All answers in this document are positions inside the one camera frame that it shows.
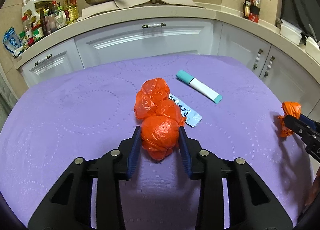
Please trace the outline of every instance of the teal packet end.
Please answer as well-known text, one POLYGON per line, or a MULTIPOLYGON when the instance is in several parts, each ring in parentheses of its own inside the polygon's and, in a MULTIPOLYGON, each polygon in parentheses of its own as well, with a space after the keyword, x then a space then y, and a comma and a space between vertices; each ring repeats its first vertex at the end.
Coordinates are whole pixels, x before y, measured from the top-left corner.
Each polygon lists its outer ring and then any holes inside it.
POLYGON ((181 114, 183 117, 187 118, 186 123, 188 125, 195 127, 201 121, 202 116, 183 103, 180 99, 172 94, 169 95, 169 99, 173 100, 180 107, 181 114))
POLYGON ((186 83, 187 85, 190 84, 190 82, 194 79, 193 76, 191 76, 190 74, 186 73, 184 70, 180 70, 177 73, 177 78, 181 81, 183 81, 184 83, 186 83))
POLYGON ((222 99, 222 96, 221 95, 218 95, 215 99, 214 99, 214 103, 218 104, 222 99))

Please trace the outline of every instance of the teal and white stick packet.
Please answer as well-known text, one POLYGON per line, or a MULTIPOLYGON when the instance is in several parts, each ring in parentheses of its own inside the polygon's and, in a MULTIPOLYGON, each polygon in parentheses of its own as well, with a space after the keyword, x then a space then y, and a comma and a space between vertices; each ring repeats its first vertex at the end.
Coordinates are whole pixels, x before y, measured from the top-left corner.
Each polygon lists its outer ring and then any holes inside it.
POLYGON ((173 100, 181 109, 181 114, 183 117, 186 117, 186 123, 192 127, 195 127, 202 119, 202 116, 199 115, 192 108, 183 103, 179 98, 170 94, 169 99, 173 100))

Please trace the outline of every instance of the cooking oil bottle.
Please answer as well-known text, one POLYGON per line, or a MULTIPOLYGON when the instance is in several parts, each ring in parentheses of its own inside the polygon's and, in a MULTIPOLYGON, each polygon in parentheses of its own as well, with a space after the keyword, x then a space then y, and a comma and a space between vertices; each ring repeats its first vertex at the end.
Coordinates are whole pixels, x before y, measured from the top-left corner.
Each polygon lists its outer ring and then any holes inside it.
POLYGON ((67 25, 75 23, 79 18, 77 0, 64 0, 64 12, 67 18, 67 25))

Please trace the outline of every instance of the orange object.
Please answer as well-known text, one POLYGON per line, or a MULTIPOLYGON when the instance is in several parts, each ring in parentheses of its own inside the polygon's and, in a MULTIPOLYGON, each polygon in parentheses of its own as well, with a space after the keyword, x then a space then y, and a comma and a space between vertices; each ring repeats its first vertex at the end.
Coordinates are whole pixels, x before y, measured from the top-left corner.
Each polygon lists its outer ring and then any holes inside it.
POLYGON ((280 137, 286 137, 286 136, 292 135, 293 131, 290 130, 289 128, 285 127, 284 118, 287 115, 291 115, 291 116, 299 119, 300 115, 301 115, 301 105, 297 102, 283 102, 281 107, 284 111, 284 116, 277 117, 280 120, 280 123, 282 125, 280 137))
POLYGON ((184 126, 180 108, 169 99, 170 90, 162 78, 146 81, 137 93, 134 112, 141 124, 142 147, 160 161, 172 153, 184 126))

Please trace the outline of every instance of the cabinet door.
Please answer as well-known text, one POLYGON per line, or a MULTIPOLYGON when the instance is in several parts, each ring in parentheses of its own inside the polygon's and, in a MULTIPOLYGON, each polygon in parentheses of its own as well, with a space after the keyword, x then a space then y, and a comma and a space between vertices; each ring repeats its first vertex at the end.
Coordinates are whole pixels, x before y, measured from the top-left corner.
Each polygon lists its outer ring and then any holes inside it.
POLYGON ((39 54, 22 67, 22 75, 29 87, 47 79, 83 69, 74 39, 62 42, 39 54))
POLYGON ((299 102, 302 113, 308 116, 320 99, 319 84, 289 55, 272 46, 260 79, 280 102, 299 102), (268 75, 265 74, 274 58, 268 75))
POLYGON ((167 54, 210 54, 213 24, 193 18, 145 19, 103 27, 75 41, 84 68, 167 54))
POLYGON ((266 62, 271 44, 240 28, 224 23, 218 55, 230 56, 243 63, 258 77, 266 62), (254 68, 259 51, 260 60, 254 68))

